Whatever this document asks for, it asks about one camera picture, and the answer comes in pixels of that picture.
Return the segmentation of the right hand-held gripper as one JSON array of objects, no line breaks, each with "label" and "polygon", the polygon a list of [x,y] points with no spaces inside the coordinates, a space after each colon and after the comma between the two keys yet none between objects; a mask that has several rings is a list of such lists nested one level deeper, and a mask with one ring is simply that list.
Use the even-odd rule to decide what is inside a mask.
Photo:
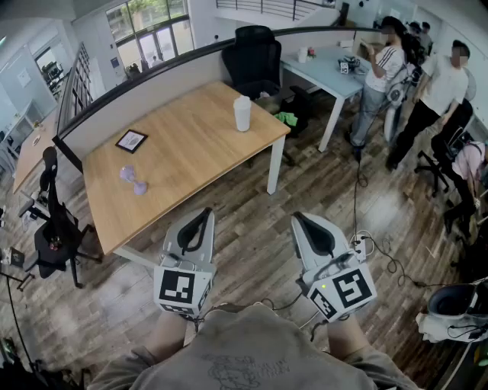
[{"label": "right hand-held gripper", "polygon": [[318,215],[295,212],[291,228],[297,257],[305,267],[316,267],[305,270],[297,284],[326,322],[350,315],[377,298],[368,265],[349,251],[337,225]]}]

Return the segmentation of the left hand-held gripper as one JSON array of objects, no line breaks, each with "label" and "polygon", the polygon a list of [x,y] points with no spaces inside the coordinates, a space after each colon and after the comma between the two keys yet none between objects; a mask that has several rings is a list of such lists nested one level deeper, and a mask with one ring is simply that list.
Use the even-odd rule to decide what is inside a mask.
[{"label": "left hand-held gripper", "polygon": [[153,285],[154,303],[164,312],[199,317],[217,272],[212,263],[214,226],[214,211],[204,207],[169,227]]}]

